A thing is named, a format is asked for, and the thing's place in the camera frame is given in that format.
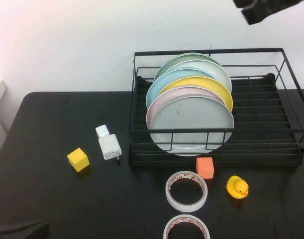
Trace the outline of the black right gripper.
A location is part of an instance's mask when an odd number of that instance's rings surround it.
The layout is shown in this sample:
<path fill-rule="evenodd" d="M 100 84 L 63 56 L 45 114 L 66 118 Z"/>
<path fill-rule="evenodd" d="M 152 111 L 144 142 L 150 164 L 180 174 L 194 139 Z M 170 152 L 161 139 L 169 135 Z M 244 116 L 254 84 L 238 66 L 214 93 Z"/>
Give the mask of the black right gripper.
<path fill-rule="evenodd" d="M 262 22 L 265 18 L 289 7 L 295 6 L 302 0 L 234 0 L 249 25 Z"/>

